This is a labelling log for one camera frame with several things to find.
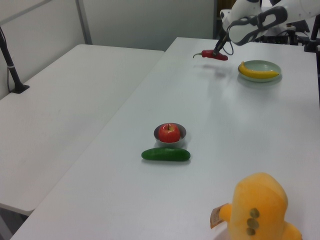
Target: red apple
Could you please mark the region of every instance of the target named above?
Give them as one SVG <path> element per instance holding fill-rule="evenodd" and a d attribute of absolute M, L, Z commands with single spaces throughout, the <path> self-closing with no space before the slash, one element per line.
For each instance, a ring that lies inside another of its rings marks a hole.
<path fill-rule="evenodd" d="M 175 143 L 180 139 L 180 131 L 177 125 L 166 123 L 161 125 L 158 132 L 158 137 L 161 142 Z"/>

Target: stuffed toy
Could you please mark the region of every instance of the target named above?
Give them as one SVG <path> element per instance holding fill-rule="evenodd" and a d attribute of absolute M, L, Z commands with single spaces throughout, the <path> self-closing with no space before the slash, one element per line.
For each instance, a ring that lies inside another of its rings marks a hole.
<path fill-rule="evenodd" d="M 227 222 L 231 240 L 302 240 L 299 230 L 285 221 L 288 198 L 281 185 L 267 173 L 241 180 L 232 204 L 219 211 Z"/>

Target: green plate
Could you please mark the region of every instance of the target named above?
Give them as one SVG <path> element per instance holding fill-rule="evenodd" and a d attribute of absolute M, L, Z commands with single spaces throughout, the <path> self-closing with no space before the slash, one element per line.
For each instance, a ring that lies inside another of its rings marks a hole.
<path fill-rule="evenodd" d="M 248 69 L 251 69 L 251 70 L 255 70 L 255 71 L 270 71 L 270 70 L 273 70 L 273 71 L 276 71 L 276 72 L 279 73 L 279 75 L 275 76 L 275 77 L 260 79 L 260 78 L 253 78 L 253 77 L 249 77 L 249 76 L 243 75 L 239 71 L 239 68 L 238 68 L 239 75 L 241 77 L 243 77 L 244 79 L 247 79 L 247 80 L 249 80 L 251 82 L 267 83 L 267 82 L 271 82 L 271 81 L 274 81 L 274 80 L 278 80 L 278 79 L 280 79 L 282 77 L 281 76 L 281 68 L 277 64 L 274 64 L 273 62 L 263 61 L 263 60 L 252 60 L 252 61 L 245 61 L 244 64 Z"/>

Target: wall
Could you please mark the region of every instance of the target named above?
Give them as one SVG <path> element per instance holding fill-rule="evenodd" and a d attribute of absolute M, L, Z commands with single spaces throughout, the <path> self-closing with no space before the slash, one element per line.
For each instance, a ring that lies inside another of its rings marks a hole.
<path fill-rule="evenodd" d="M 1 28 L 23 83 L 74 46 L 84 44 L 75 0 L 49 1 Z M 7 65 L 0 53 L 0 99 L 7 94 Z"/>
<path fill-rule="evenodd" d="M 212 39 L 214 0 L 80 0 L 94 45 L 165 51 L 176 37 Z"/>

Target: cucumber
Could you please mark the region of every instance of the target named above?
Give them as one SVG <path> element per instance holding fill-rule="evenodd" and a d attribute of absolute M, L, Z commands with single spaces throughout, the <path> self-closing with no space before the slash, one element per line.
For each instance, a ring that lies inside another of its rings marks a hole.
<path fill-rule="evenodd" d="M 141 157 L 146 160 L 185 162 L 190 159 L 190 152 L 182 148 L 156 147 L 144 151 Z"/>

